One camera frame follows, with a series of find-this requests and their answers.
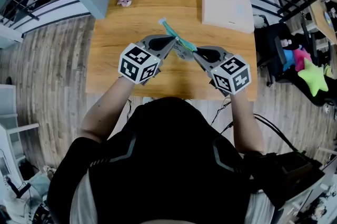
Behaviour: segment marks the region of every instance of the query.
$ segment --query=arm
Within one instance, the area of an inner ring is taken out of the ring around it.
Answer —
[[[79,137],[97,142],[107,140],[114,130],[134,83],[125,77],[117,79],[85,115]]]
[[[261,130],[247,100],[246,92],[231,95],[234,144],[239,153],[257,151],[263,154],[264,142]]]

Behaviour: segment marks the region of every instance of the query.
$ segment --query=black shirt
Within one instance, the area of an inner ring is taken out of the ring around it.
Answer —
[[[241,165],[197,109],[164,98],[139,106],[106,142],[76,139],[51,182],[48,205],[56,223],[69,223],[75,189],[89,169],[98,223],[243,223],[250,193]]]

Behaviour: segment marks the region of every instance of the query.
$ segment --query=wooden table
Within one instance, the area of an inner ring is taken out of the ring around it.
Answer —
[[[315,1],[309,7],[312,21],[307,21],[306,29],[312,31],[317,29],[321,31],[331,42],[331,44],[337,44],[337,38],[335,30],[329,27],[326,22],[324,12],[326,12],[326,5],[320,0]],[[303,29],[300,27],[298,30],[292,32],[293,34],[300,33],[303,34]]]
[[[121,52],[131,42],[148,35],[166,34],[158,23],[167,23],[185,40],[196,46],[217,45],[240,54],[251,67],[252,83],[248,98],[256,99],[257,73],[254,34],[245,34],[221,27],[201,24],[202,0],[133,0],[131,6],[116,5],[110,0],[106,19],[97,20],[88,58],[86,92],[105,92],[119,76]],[[209,84],[210,78],[194,61],[184,61],[174,51],[161,67],[162,73],[151,78],[146,86],[137,85],[133,95],[177,96],[183,99],[223,99]]]

